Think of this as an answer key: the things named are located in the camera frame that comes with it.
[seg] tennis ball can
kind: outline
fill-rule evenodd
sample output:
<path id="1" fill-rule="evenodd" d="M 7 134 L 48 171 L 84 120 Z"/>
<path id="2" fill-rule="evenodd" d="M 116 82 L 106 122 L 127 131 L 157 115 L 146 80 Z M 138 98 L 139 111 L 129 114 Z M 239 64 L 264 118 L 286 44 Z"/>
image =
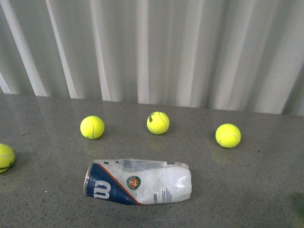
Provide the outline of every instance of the tennis ball can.
<path id="1" fill-rule="evenodd" d="M 191 172 L 182 162 L 93 160 L 84 195 L 126 205 L 180 202 L 190 198 Z"/>

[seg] corrugated wall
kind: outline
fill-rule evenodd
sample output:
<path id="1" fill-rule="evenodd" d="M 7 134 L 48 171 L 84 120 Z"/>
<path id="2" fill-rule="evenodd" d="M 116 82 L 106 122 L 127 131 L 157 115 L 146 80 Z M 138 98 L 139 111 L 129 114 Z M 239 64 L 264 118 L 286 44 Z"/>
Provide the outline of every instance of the corrugated wall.
<path id="1" fill-rule="evenodd" d="M 0 0 L 0 88 L 304 115 L 304 1 Z"/>

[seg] tennis ball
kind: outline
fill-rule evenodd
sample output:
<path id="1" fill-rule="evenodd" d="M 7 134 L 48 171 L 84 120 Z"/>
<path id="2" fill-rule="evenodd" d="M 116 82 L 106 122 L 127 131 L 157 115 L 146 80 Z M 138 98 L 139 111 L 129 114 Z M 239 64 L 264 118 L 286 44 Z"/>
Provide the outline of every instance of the tennis ball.
<path id="1" fill-rule="evenodd" d="M 105 125 L 98 116 L 88 116 L 80 124 L 81 134 L 88 139 L 98 139 L 105 131 Z"/>
<path id="2" fill-rule="evenodd" d="M 215 138 L 222 147 L 232 148 L 241 141 L 241 132 L 235 125 L 226 123 L 218 127 Z"/>
<path id="3" fill-rule="evenodd" d="M 0 144 L 0 172 L 8 170 L 14 160 L 14 151 L 8 145 Z"/>
<path id="4" fill-rule="evenodd" d="M 154 112 L 147 119 L 147 127 L 153 134 L 165 133 L 170 125 L 170 120 L 165 113 Z"/>

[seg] table surface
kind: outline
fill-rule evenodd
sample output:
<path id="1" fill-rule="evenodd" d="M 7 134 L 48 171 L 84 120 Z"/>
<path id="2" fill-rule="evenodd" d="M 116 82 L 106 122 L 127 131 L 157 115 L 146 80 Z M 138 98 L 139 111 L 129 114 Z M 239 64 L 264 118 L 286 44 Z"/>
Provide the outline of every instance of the table surface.
<path id="1" fill-rule="evenodd" d="M 170 128 L 153 135 L 154 111 Z M 80 133 L 83 118 L 101 117 L 97 140 Z M 220 147 L 217 127 L 242 132 Z M 14 150 L 0 174 L 2 227 L 304 227 L 304 117 L 147 104 L 0 94 L 0 143 Z M 127 206 L 83 195 L 93 159 L 135 158 L 189 165 L 190 199 Z"/>

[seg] metal can lid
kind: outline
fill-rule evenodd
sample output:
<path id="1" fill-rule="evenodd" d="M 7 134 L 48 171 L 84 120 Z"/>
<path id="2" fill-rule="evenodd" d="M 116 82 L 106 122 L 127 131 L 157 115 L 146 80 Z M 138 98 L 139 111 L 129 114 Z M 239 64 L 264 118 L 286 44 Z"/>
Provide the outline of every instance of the metal can lid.
<path id="1" fill-rule="evenodd" d="M 91 174 L 91 169 L 93 166 L 94 161 L 91 161 L 89 168 L 87 169 L 86 175 L 85 175 L 85 182 L 84 182 L 84 195 L 87 196 L 86 194 L 86 188 L 87 188 L 87 184 L 89 182 L 90 179 L 90 174 Z"/>

